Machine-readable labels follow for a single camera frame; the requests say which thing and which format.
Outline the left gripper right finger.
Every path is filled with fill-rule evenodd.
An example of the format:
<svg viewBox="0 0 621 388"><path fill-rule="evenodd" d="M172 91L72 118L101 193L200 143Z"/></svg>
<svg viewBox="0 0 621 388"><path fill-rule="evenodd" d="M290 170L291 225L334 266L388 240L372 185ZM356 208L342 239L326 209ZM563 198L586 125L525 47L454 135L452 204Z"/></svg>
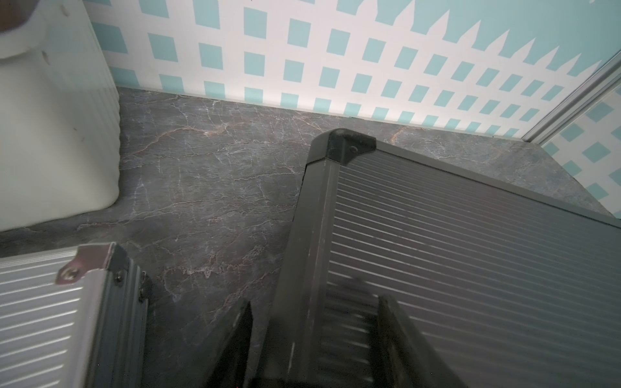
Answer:
<svg viewBox="0 0 621 388"><path fill-rule="evenodd" d="M389 387L465 387L391 295L378 297L378 340Z"/></svg>

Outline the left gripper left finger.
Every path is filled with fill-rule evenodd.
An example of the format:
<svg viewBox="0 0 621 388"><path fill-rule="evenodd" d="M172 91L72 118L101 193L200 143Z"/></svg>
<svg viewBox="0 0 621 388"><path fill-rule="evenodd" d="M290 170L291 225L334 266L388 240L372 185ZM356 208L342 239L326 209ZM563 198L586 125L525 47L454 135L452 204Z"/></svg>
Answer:
<svg viewBox="0 0 621 388"><path fill-rule="evenodd" d="M240 299L208 337L204 387L243 387L252 337L252 306Z"/></svg>

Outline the black plastic poker case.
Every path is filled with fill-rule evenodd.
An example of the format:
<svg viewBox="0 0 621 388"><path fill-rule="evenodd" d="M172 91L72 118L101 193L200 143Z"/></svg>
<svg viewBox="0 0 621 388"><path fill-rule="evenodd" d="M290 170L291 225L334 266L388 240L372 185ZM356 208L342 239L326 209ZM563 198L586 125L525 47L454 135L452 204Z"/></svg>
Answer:
<svg viewBox="0 0 621 388"><path fill-rule="evenodd" d="M255 387L389 387L391 295L465 387L620 384L620 222L349 129L310 145Z"/></svg>

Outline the silver aluminium poker case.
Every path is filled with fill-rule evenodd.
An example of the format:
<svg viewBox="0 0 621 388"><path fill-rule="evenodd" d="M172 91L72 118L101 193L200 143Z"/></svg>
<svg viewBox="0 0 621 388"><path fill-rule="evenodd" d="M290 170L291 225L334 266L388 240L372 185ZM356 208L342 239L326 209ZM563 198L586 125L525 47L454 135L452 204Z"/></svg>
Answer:
<svg viewBox="0 0 621 388"><path fill-rule="evenodd" d="M115 242L1 260L3 387L139 387L150 279Z"/></svg>

